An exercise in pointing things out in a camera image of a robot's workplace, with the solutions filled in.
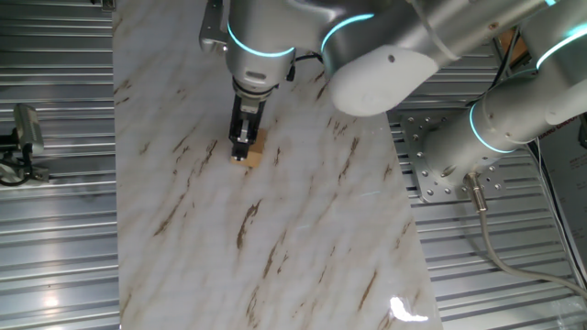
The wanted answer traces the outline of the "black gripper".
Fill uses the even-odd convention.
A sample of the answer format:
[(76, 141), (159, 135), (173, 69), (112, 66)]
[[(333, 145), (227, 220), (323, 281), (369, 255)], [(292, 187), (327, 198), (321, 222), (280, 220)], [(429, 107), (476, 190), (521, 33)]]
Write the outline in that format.
[(229, 129), (233, 143), (231, 155), (235, 160), (244, 160), (247, 157), (249, 138), (258, 135), (265, 105), (265, 100), (235, 96)]

